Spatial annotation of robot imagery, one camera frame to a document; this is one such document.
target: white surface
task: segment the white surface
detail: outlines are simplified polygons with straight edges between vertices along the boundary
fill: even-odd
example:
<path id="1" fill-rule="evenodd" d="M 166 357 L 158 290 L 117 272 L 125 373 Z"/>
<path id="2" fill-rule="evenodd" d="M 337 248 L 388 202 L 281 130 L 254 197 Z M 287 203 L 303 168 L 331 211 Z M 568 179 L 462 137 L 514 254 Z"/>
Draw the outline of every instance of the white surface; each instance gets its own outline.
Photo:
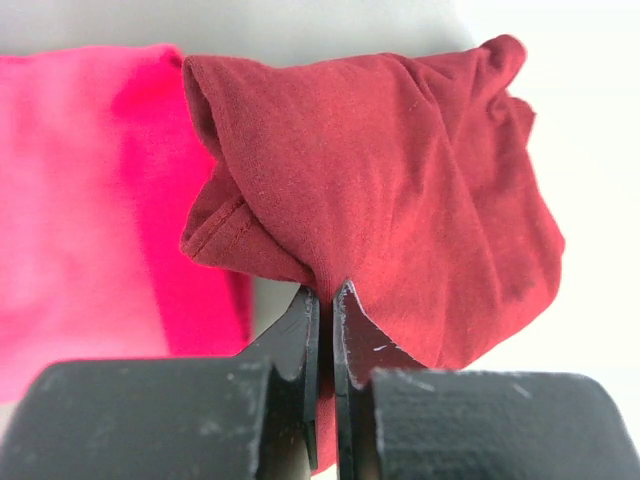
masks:
<path id="1" fill-rule="evenodd" d="M 175 42 L 290 64 L 462 48 L 471 44 L 462 24 L 476 44 L 516 35 L 529 60 L 512 93 L 538 113 L 530 151 L 567 239 L 564 276 L 553 306 L 473 368 L 591 375 L 640 443 L 640 2 L 458 0 L 457 14 L 444 0 L 271 2 L 0 0 L 0 52 Z M 266 301 L 264 318 L 274 308 Z"/>

